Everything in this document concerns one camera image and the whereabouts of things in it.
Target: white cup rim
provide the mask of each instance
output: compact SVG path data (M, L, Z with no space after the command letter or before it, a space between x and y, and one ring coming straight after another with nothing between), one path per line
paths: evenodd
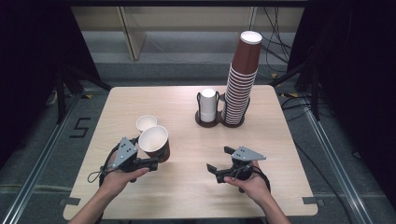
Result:
M151 122L150 122L149 124L146 124L146 126L142 127L141 122L142 122L144 119L145 119L146 121L151 121ZM139 118L137 119L137 121L136 121L136 123L135 123L135 126L136 126L137 130L139 130L140 132L143 132L143 131L147 130L148 128L157 125L157 121L158 121L157 118L155 118L155 117L152 116L152 115L143 115L143 116L141 116L141 117L139 117Z
M147 148L144 149L144 147L146 146L146 145L145 145L146 142L142 142L142 140L145 141L145 140L146 140L146 139L145 139L146 135L149 134L150 132L153 132L152 130L158 129L158 128L160 128L161 130L163 130L163 131L164 131L163 133L165 133L164 136L161 136L161 137L163 138L163 139L161 139L161 140L162 140L162 143L161 143L160 146L158 146L158 147L151 148L151 149L147 149ZM161 126L161 125L155 125L155 126L149 127L148 129L146 129L145 131L143 131L143 132L140 134L138 144L139 144L139 147L140 147L143 151L146 151L146 152L154 152L154 151L157 151L158 149L162 148L162 147L166 144L166 142L168 141L168 138L169 138L169 132L165 129L165 127L163 127L163 126Z
M249 45L256 45L262 42L262 35L254 31L245 31L241 34L240 38Z
M206 88L204 90L202 90L201 92L202 97L205 98L212 98L214 96L216 96L216 91L210 88Z

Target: paper cup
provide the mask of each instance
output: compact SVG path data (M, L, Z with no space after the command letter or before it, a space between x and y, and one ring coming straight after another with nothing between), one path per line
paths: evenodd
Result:
M203 122L212 122L216 118L217 109L217 96L216 91L212 89L204 89L200 93L200 118Z
M156 125L146 129L140 134L137 143L139 148L151 158L157 157L158 162L165 162L169 159L171 154L169 134L163 126Z
M259 67L262 36L245 31L241 34L233 56L233 70L240 74L252 74Z
M157 125L157 119L152 115L142 116L136 121L136 128L141 133L155 125Z

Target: aluminum rail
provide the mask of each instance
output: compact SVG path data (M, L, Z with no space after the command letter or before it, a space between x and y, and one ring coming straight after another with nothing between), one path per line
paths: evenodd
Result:
M302 99L302 102L304 104L309 104L308 100L306 100L305 98ZM340 183L341 189L345 193L346 199L348 200L356 219L359 221L360 224L374 223L367 211L363 200L361 199L361 196L353 186L347 174L347 171L345 170L334 148L332 147L332 144L327 137L327 134L325 133L323 127L321 126L320 121L316 120L315 116L311 113L311 111L307 111L306 115L308 116L312 128L317 135L317 138L326 154L326 157L330 163L330 166L332 167L332 170L334 171L335 176L337 177L338 182Z
M35 185L38 182L38 179L43 174L44 169L50 159L53 149L55 149L57 143L59 142L60 136L64 130L64 126L73 112L76 104L78 103L80 94L73 95L72 101L70 102L66 114L61 122L55 125L54 130L49 138L49 141L45 145L43 151L41 152L35 166L33 167L31 173L27 177L25 183L21 187L20 192L18 193L17 198L14 200L13 204L9 207L5 218L3 219L3 224L13 224L18 223L26 204L29 202L30 197L35 190Z

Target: cable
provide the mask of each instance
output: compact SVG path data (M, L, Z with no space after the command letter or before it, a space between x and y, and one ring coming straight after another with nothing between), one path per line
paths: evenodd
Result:
M308 111L309 111L309 110L305 110L305 112L304 112L303 114L301 114L301 115L299 115L299 116L297 116L297 117L294 117L294 118L292 118L292 119L287 119L286 121L292 121L292 120L294 120L294 119L298 119L298 118L302 117L304 114L306 114Z
M325 113L320 112L320 111L319 111L319 114L322 115L322 116L324 116L324 117L327 117L327 118L331 118L331 119L334 119L334 118L335 118L334 114L328 115L328 114L325 114Z
M306 154L306 152L297 144L297 142L293 139L294 145L297 146L297 148L305 155L305 157L311 162L311 164L315 167L315 169L318 171L318 173L320 174L320 176L323 178L323 180L326 182L326 184L329 186L329 188L332 190L332 193L334 193L335 197L338 199L338 201L340 202L340 204L343 206L344 211L346 212L346 217L349 221L349 223L353 223L352 222L352 218L349 214L349 211L347 210L347 206L346 204L343 202L343 200L341 199L340 195L336 192L334 186L330 183L330 181L326 178L326 176L321 172L321 170L318 168L318 166L314 163L314 161L308 156L308 154Z
M273 29L273 32L271 33L271 37L270 37L269 39L268 39L268 38L265 38L265 39L268 40L267 46L265 47L265 46L262 44L262 48L263 48L264 50L266 50L266 51L265 51L265 60L266 60L266 62L267 62L267 64L268 64L268 66L269 66L271 69L273 69L274 71L277 71L277 72L286 72L286 71L279 71L279 70L276 70L276 69L274 69L273 67L271 67L271 65L268 63L268 52L271 53L272 55L274 55L275 57L277 57L277 58L278 58L279 60L281 60L282 62L284 62L284 63L289 63L289 56L290 56L290 54L289 54L288 50L287 50L286 47L285 47L285 46L287 46L287 45L285 45L285 44L283 43L283 41L282 41L282 39L281 39L281 37L280 37L280 34L279 34L279 26L278 26L278 23L277 23L278 7L275 7L275 23L273 23L273 21L271 20L270 16L268 15L268 12L267 12L266 8L264 7L263 9L264 9L265 15L267 16L268 21L270 22L271 27L272 27L272 29ZM275 36L276 39L278 40L277 44L281 47L281 50L282 50L283 54L285 55L285 59L281 58L279 55L277 55L277 54L275 54L274 52L272 52L272 51L269 50L270 44L271 44L271 43L276 43L275 41L272 40L272 39L273 39L273 36Z
M232 180L232 181L235 181L235 180L238 178L238 175L239 175L239 173L241 172L241 170L243 170L243 169L245 169L245 168L246 168L246 166L242 166L242 167L239 167L238 169L232 171L232 172L230 173L231 180Z
M257 11L257 8L254 7L253 8L253 12L250 14L251 17L250 17L250 22L249 22L249 25L248 25L248 29L249 30L251 30L251 27L253 26L253 20L254 20L254 16L253 15L256 15L256 11Z
M309 106L309 105L312 105L312 104L311 104L311 103L306 103L306 104L299 104L299 105L291 105L291 106L282 108L282 110L292 109L292 108L296 108L296 107L300 107L300 106L305 106L305 107L307 107L307 106Z
M280 106L281 108L283 108L283 106L290 100L293 99L302 99L302 98L309 98L310 96L296 96L296 97L290 97L289 99L287 99L285 102L282 103L282 105Z

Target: wooden table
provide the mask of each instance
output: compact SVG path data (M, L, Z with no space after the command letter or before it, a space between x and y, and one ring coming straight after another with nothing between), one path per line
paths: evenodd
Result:
M260 167L268 176L272 194L287 216L313 216L318 207L304 204L313 197L274 89L255 85L245 122L238 128L218 124L203 128L195 122L196 94L205 88L224 93L225 86L118 87L108 98L81 165L64 218L72 218L98 189L87 177L103 165L123 136L137 137L136 120L153 115L169 132L171 157L128 184L106 209L104 219L263 217L260 207L238 188L218 184L206 164L219 169L232 165L225 146L248 147L267 157ZM138 157L146 158L144 152Z

